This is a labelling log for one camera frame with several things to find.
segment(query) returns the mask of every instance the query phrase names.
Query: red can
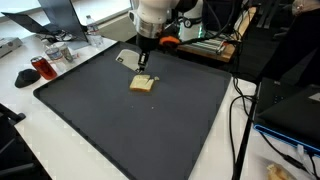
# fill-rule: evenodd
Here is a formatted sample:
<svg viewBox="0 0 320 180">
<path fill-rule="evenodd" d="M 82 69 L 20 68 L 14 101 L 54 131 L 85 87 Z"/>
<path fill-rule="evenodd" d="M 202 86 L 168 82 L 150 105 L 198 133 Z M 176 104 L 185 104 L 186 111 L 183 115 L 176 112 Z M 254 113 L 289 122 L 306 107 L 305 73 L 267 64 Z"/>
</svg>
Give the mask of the red can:
<svg viewBox="0 0 320 180">
<path fill-rule="evenodd" d="M 41 56 L 32 58 L 31 64 L 46 80 L 51 80 L 57 77 L 56 71 L 51 67 L 45 58 Z"/>
</svg>

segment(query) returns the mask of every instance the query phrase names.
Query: black mat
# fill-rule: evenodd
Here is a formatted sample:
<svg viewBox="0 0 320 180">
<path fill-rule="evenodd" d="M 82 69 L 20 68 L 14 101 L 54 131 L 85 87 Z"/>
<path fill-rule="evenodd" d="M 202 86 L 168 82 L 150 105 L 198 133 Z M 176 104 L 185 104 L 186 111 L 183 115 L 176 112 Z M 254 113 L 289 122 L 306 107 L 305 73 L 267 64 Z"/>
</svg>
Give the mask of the black mat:
<svg viewBox="0 0 320 180">
<path fill-rule="evenodd" d="M 188 179 L 231 76 L 154 52 L 145 74 L 160 81 L 131 92 L 135 72 L 115 61 L 122 49 L 138 51 L 117 43 L 34 95 L 128 178 Z"/>
</svg>

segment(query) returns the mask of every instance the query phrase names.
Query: laptop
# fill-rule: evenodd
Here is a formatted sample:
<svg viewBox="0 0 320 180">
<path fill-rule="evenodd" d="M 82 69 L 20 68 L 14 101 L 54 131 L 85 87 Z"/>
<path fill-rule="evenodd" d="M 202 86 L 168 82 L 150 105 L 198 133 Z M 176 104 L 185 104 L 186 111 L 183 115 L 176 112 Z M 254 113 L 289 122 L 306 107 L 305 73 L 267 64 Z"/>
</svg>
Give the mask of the laptop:
<svg viewBox="0 0 320 180">
<path fill-rule="evenodd" d="M 254 122 L 257 131 L 294 147 L 300 144 L 306 151 L 320 156 L 320 87 L 309 86 L 282 99 L 263 112 L 256 113 Z"/>
<path fill-rule="evenodd" d="M 40 25 L 37 21 L 32 19 L 30 16 L 22 13 L 6 13 L 1 12 L 3 15 L 16 22 L 20 26 L 24 27 L 30 32 L 37 34 L 52 35 L 52 32 L 59 30 L 54 24 L 48 24 L 45 26 Z"/>
</svg>

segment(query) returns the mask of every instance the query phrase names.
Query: bread slice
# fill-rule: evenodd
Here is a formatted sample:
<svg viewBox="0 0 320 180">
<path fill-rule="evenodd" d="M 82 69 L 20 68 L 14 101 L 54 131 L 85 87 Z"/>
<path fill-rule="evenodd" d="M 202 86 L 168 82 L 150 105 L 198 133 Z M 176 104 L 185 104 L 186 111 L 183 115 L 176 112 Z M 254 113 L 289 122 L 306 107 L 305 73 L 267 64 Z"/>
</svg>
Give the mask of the bread slice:
<svg viewBox="0 0 320 180">
<path fill-rule="evenodd" d="M 150 92 L 154 79 L 150 79 L 150 75 L 136 75 L 130 85 L 132 91 Z"/>
</svg>

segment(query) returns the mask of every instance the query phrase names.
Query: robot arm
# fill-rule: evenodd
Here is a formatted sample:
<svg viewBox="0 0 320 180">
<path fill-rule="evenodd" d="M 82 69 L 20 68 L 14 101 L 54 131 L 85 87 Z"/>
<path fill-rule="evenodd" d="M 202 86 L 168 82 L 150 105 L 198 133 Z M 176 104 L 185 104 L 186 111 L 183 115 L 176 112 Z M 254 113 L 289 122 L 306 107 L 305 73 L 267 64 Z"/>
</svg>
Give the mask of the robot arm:
<svg viewBox="0 0 320 180">
<path fill-rule="evenodd" d="M 157 48 L 160 36 L 167 20 L 167 11 L 175 9 L 187 12 L 198 0 L 140 0 L 136 11 L 130 11 L 129 17 L 136 27 L 136 44 L 141 48 L 139 67 L 145 69 L 151 50 Z"/>
</svg>

